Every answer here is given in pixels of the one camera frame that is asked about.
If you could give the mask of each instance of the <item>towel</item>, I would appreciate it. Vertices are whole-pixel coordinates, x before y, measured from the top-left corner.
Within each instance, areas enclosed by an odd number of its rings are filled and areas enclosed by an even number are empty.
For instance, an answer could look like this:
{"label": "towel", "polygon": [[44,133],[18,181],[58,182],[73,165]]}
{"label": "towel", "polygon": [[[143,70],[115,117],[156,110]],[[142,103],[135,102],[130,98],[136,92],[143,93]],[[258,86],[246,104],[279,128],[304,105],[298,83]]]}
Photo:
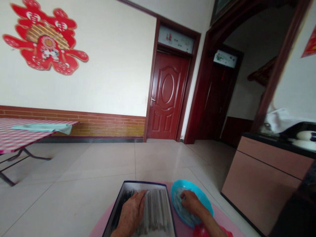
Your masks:
{"label": "towel", "polygon": [[12,129],[28,130],[31,132],[59,131],[69,135],[72,129],[72,125],[66,123],[31,123],[24,125],[14,125]]}

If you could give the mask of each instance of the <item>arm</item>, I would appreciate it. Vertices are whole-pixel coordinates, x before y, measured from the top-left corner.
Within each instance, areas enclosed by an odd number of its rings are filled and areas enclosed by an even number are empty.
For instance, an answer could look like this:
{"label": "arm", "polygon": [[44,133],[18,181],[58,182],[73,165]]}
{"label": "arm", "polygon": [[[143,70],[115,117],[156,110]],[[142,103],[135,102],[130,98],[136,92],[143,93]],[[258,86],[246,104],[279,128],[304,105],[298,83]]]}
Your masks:
{"label": "arm", "polygon": [[140,224],[145,205],[146,190],[134,195],[124,203],[121,216],[119,217],[118,226],[112,232],[111,237],[131,237]]}
{"label": "arm", "polygon": [[182,201],[182,206],[202,220],[210,237],[227,237],[221,227],[214,220],[211,213],[203,206],[194,192],[189,190],[183,191],[181,198],[185,198]]}

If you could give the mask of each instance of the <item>wooden cabinet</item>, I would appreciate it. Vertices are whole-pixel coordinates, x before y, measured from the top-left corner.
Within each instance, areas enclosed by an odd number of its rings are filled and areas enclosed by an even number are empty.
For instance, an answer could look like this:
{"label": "wooden cabinet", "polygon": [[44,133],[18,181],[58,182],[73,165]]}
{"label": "wooden cabinet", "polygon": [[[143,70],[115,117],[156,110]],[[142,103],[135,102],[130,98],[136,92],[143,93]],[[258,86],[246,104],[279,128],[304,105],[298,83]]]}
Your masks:
{"label": "wooden cabinet", "polygon": [[313,161],[242,137],[222,194],[267,236]]}
{"label": "wooden cabinet", "polygon": [[314,162],[313,159],[306,156],[246,137],[241,137],[237,150],[299,179],[304,178],[306,171]]}

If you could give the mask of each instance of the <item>wooden door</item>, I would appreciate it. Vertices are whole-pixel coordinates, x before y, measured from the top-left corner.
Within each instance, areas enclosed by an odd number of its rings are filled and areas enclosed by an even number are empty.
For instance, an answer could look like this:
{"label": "wooden door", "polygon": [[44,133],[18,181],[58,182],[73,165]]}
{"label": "wooden door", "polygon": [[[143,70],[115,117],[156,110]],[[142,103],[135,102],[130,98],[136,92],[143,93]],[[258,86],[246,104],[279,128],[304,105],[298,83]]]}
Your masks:
{"label": "wooden door", "polygon": [[175,139],[189,59],[157,52],[147,137]]}
{"label": "wooden door", "polygon": [[213,63],[208,95],[196,139],[219,139],[234,86],[236,69]]}

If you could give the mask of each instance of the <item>floor tile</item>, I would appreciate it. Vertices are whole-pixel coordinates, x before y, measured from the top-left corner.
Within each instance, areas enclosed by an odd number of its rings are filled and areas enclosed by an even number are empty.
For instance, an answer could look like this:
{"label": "floor tile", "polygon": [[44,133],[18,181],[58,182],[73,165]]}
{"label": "floor tile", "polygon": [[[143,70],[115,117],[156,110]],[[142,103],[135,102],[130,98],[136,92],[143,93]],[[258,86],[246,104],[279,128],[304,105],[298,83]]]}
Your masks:
{"label": "floor tile", "polygon": [[186,166],[168,143],[135,143],[135,162],[136,173]]}
{"label": "floor tile", "polygon": [[57,180],[135,174],[134,143],[92,144]]}
{"label": "floor tile", "polygon": [[183,143],[168,143],[168,145],[174,149],[176,157],[180,158],[187,167],[208,164],[206,160],[202,159]]}
{"label": "floor tile", "polygon": [[219,207],[217,201],[212,197],[212,195],[205,189],[203,184],[196,178],[196,176],[189,170],[189,168],[178,168],[174,170],[167,171],[151,171],[136,173],[136,180],[147,181],[147,182],[175,182],[179,179],[184,179],[190,181],[197,185],[209,198],[209,200]]}
{"label": "floor tile", "polygon": [[40,156],[52,158],[50,161],[27,158],[6,170],[9,172],[7,176],[13,182],[19,181],[18,186],[55,182],[89,146],[89,143],[53,145],[52,149],[39,152]]}
{"label": "floor tile", "polygon": [[54,183],[4,237],[89,236],[134,174]]}
{"label": "floor tile", "polygon": [[210,140],[197,140],[187,146],[220,172],[226,172],[236,152],[226,144]]}
{"label": "floor tile", "polygon": [[[54,158],[55,154],[59,152],[63,147],[68,147],[67,144],[32,144],[27,147],[27,150],[30,151],[35,156],[45,157],[45,158]],[[1,161],[7,158],[12,157],[15,153],[8,153],[0,156]],[[27,155],[22,152],[20,157],[13,161],[4,162],[0,164],[0,169],[4,169],[5,167],[10,166],[11,164],[23,159]],[[44,164],[45,160],[34,159],[31,157],[26,158],[25,160],[19,162],[18,164],[8,168],[3,173],[13,182],[18,183],[20,185],[21,181],[24,181],[29,174],[37,170],[42,164]],[[7,187],[8,184],[0,179],[0,187]]]}
{"label": "floor tile", "polygon": [[51,184],[0,188],[0,236],[2,236]]}
{"label": "floor tile", "polygon": [[221,209],[238,226],[245,236],[260,236],[248,222],[221,196],[220,190],[226,176],[217,172],[212,166],[190,167],[192,173],[203,184],[206,190],[212,194]]}

